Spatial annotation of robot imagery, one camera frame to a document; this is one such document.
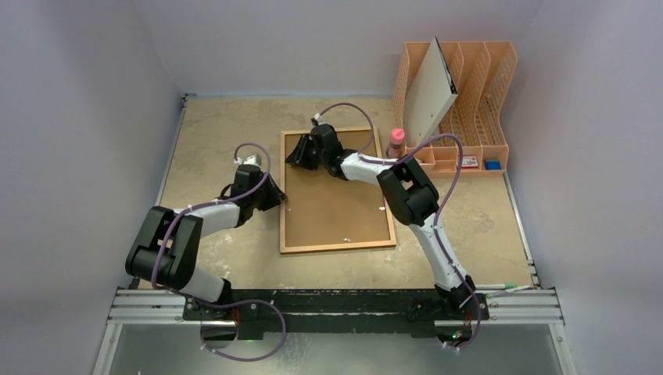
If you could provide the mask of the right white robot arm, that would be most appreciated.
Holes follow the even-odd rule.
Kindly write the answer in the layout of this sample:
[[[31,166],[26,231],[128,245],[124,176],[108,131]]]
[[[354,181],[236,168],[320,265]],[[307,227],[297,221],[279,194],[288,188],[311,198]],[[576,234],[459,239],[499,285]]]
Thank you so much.
[[[323,166],[331,176],[341,180],[380,187],[394,217],[419,241],[432,269],[441,312],[457,318],[468,310],[470,302],[481,306],[476,287],[455,256],[440,219],[459,172],[440,202],[437,188],[412,155],[401,159],[365,156],[344,148],[335,128],[329,124],[317,125],[302,135],[285,162],[307,170]]]

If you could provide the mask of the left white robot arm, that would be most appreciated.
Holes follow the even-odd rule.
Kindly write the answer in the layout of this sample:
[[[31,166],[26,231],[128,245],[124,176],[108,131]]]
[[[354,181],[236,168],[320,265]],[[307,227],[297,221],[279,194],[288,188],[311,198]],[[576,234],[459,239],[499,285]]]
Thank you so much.
[[[233,182],[209,203],[191,209],[150,208],[128,252],[125,271],[202,300],[203,310],[222,320],[233,309],[231,283],[196,265],[201,240],[240,227],[256,210],[273,209],[286,199],[268,172],[253,164],[241,165]]]

